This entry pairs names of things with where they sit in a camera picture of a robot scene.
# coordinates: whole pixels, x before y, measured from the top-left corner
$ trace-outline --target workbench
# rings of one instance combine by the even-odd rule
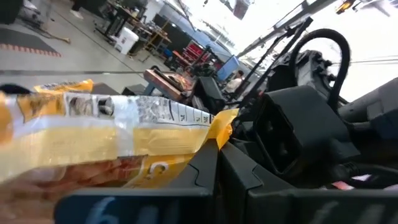
[[[171,85],[167,80],[162,78],[160,75],[156,74],[153,70],[146,70],[144,72],[144,79],[148,82],[148,85],[144,91],[144,95],[151,96],[152,92],[157,89],[164,96],[169,98],[170,100],[174,100],[176,102],[183,102],[190,95],[184,95],[184,92],[192,91],[193,84],[192,81],[182,77],[177,73],[165,73],[166,76],[173,76],[175,79],[184,79],[185,86],[183,86],[184,91],[180,91],[176,89],[173,85]]]

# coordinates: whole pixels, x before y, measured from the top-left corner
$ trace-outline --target wire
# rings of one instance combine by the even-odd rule
[[[309,41],[317,38],[327,38],[336,42],[341,50],[341,65],[336,76],[335,84],[330,90],[328,104],[330,108],[338,113],[338,103],[339,103],[339,95],[341,91],[341,87],[343,86],[344,80],[347,76],[349,61],[351,60],[351,52],[349,49],[348,41],[341,35],[339,32],[332,29],[318,29],[313,32],[308,33],[304,36],[297,45],[292,50],[290,55],[289,67],[294,74],[294,78],[296,77],[296,59],[300,52],[300,49]]]

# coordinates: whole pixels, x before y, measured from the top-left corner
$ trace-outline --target floor mat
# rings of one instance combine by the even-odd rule
[[[61,57],[39,37],[4,28],[0,28],[0,49]]]

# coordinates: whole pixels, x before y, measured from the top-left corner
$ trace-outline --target gray floor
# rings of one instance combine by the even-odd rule
[[[147,57],[148,52],[141,52],[134,58],[120,54],[104,40],[102,35],[94,32],[93,21],[98,21],[99,18],[81,10],[85,19],[77,19],[69,12],[71,6],[69,0],[55,1],[50,16],[53,21],[49,22],[49,31],[55,35],[70,38],[72,40],[70,45],[59,40],[41,37],[21,23],[15,23],[11,26],[0,25],[0,27],[7,29],[37,35],[46,44],[62,54],[62,57],[58,58],[0,50],[0,71],[3,71],[0,72],[0,83],[13,82],[31,88],[39,84],[90,78],[95,82],[107,83],[115,90],[121,91],[126,85],[139,83],[145,85],[146,81],[142,78],[141,72],[153,65],[157,65],[161,70],[168,70],[162,61],[154,56],[150,56],[144,63],[141,62],[140,60]],[[5,70],[30,72],[4,73]],[[84,73],[92,71],[104,71],[106,75],[101,73],[87,75]]]

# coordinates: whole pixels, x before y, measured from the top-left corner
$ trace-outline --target metal rod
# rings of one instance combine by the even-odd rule
[[[266,57],[274,50],[274,48],[276,47],[276,45],[279,44],[279,42],[281,40],[283,40],[283,38],[285,38],[285,35],[282,35],[278,38],[275,39],[274,43],[272,43],[272,45],[267,49],[267,51],[265,52],[264,55],[262,55],[262,57],[260,58],[260,60],[257,62],[257,64],[255,64],[255,66],[252,68],[252,70],[250,70],[250,72],[248,73],[248,75],[246,75],[246,77],[244,77],[244,80],[241,82],[241,84],[237,87],[237,89],[232,93],[232,95],[230,96],[230,98],[228,98],[228,102],[231,102],[232,100],[234,100],[235,98],[239,98],[239,96],[241,95],[242,91],[243,91],[243,87],[245,86],[245,84],[249,81],[249,78],[256,72],[257,68],[260,67],[262,61],[264,61],[264,59],[266,59]]]
[[[258,81],[256,82],[256,84],[254,84],[253,88],[250,90],[250,92],[243,98],[241,104],[239,105],[239,107],[243,107],[245,106],[250,98],[252,98],[254,96],[254,93],[257,91],[257,89],[264,83],[265,79],[268,77],[268,74],[270,74],[271,72],[271,68],[274,66],[274,64],[276,62],[279,61],[279,59],[281,58],[281,56],[285,55],[290,48],[294,45],[294,43],[296,43],[296,41],[300,38],[300,36],[304,33],[305,29],[312,23],[312,19],[311,17],[307,18],[303,24],[300,26],[300,28],[298,28],[293,36],[293,38],[289,41],[289,43],[283,48],[283,50],[280,52],[280,54],[278,55],[277,58],[275,58],[275,60],[271,63],[271,65],[267,68],[267,70],[264,72],[264,74],[262,75],[262,77],[260,77],[260,79],[258,79]]]
[[[299,7],[302,8],[300,12],[296,12],[296,10],[291,11],[288,13],[282,20],[277,22],[273,27],[274,30],[271,31],[269,34],[267,34],[265,37],[258,38],[255,40],[252,44],[250,44],[248,47],[246,47],[241,53],[237,55],[237,58],[242,57],[243,55],[246,55],[253,49],[255,49],[257,46],[261,45],[262,43],[272,39],[275,37],[277,34],[280,34],[285,27],[289,27],[292,24],[297,23],[298,21],[301,21],[302,19],[306,17],[310,17],[311,15],[314,15],[318,11],[321,11],[322,9],[326,8],[336,0],[316,0],[313,3],[309,4],[306,0],[304,0]]]

